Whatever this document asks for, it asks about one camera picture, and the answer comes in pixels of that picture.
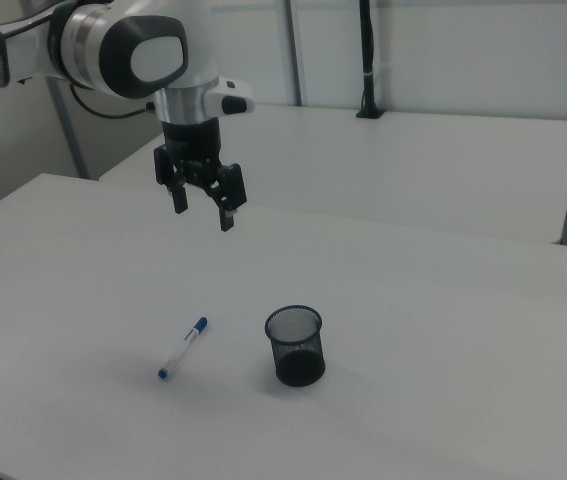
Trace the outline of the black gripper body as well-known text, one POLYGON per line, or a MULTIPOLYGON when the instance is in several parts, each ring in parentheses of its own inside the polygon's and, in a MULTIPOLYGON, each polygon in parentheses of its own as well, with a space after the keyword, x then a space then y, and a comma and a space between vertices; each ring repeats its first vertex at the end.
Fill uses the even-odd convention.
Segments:
POLYGON ((221 165, 221 135, 217 118, 187 125, 163 122, 162 129, 168 155, 178 170, 215 173, 221 165))

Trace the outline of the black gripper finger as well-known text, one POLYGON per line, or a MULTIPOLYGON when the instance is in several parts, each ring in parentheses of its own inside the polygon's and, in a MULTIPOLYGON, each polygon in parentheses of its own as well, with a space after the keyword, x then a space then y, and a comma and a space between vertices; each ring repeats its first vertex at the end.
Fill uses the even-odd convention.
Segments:
POLYGON ((218 207, 221 230, 229 231, 234 226, 235 212, 247 202, 241 167, 220 165, 211 178, 204 181, 203 190, 218 207))
POLYGON ((183 213, 188 209, 184 177, 172 162, 165 145, 154 149, 154 165, 157 183, 171 194, 175 212, 183 213))

